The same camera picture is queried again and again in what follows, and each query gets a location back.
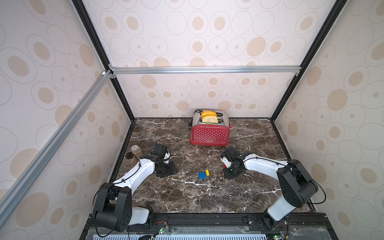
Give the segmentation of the blue lego brick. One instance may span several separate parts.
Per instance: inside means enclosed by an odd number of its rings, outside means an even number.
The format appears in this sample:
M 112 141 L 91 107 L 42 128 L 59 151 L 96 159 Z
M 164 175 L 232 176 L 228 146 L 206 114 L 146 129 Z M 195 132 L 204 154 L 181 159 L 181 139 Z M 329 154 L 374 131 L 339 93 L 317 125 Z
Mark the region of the blue lego brick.
M 204 171 L 204 172 L 198 173 L 198 177 L 200 180 L 202 180 L 202 179 L 206 179 L 209 176 L 207 176 L 206 171 Z

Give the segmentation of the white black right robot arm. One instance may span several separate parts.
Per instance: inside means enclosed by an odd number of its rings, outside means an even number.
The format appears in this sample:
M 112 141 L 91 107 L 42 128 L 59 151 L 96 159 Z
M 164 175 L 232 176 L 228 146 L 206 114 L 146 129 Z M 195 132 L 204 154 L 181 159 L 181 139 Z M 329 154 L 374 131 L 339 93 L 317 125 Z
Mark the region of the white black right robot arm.
M 240 153 L 230 146 L 221 154 L 224 175 L 231 180 L 254 171 L 279 181 L 282 195 L 265 212 L 265 224 L 275 224 L 297 208 L 301 208 L 319 190 L 318 183 L 298 160 L 277 161 L 257 154 Z

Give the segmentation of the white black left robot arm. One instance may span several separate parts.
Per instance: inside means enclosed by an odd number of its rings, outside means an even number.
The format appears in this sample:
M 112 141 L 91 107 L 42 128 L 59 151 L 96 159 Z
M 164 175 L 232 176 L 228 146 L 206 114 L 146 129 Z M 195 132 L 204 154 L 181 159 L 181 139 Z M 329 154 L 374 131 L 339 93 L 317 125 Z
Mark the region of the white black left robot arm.
M 140 157 L 129 172 L 112 183 L 102 184 L 92 201 L 95 229 L 105 228 L 121 233 L 133 225 L 152 227 L 153 214 L 146 208 L 133 207 L 132 196 L 150 175 L 165 178 L 175 173 L 176 165 L 171 161 L 171 155 L 168 146 L 156 143 L 152 151 Z

